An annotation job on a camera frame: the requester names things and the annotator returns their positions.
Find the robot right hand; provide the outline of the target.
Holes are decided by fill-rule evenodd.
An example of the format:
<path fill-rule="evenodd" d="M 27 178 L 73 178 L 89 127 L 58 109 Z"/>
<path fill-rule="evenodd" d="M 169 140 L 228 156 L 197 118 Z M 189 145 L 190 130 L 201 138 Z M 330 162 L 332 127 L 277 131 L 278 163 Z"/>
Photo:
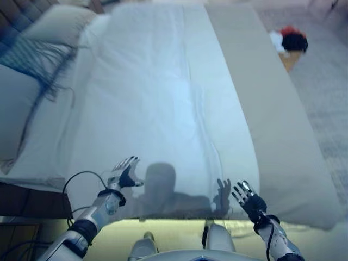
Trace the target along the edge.
<path fill-rule="evenodd" d="M 245 211 L 251 222 L 257 223 L 267 212 L 265 201 L 254 191 L 253 187 L 247 182 L 238 182 L 233 187 L 232 196 Z"/>

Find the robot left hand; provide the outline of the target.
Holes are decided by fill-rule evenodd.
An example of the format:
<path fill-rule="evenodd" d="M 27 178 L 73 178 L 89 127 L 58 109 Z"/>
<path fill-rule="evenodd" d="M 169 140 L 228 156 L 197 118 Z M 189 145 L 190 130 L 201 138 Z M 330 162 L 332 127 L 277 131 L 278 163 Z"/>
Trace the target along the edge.
<path fill-rule="evenodd" d="M 107 187 L 109 189 L 121 190 L 123 188 L 143 186 L 144 181 L 135 174 L 139 161 L 139 157 L 131 156 L 116 164 L 107 180 Z"/>

